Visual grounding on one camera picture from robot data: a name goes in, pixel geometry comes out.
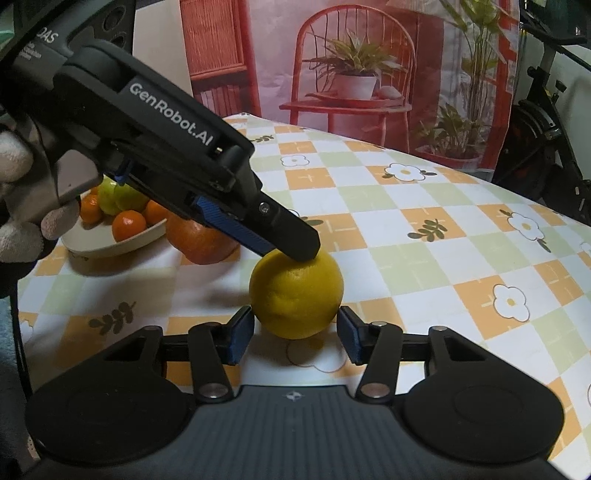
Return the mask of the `gloved left hand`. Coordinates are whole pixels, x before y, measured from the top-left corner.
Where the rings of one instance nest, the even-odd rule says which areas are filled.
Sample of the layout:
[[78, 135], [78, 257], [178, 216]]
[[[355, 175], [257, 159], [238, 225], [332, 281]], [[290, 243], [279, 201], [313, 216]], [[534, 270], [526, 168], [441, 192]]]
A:
[[31, 119], [1, 116], [1, 261], [34, 262], [43, 250], [76, 224], [82, 193], [103, 175], [82, 153], [68, 150], [49, 158], [51, 132]]

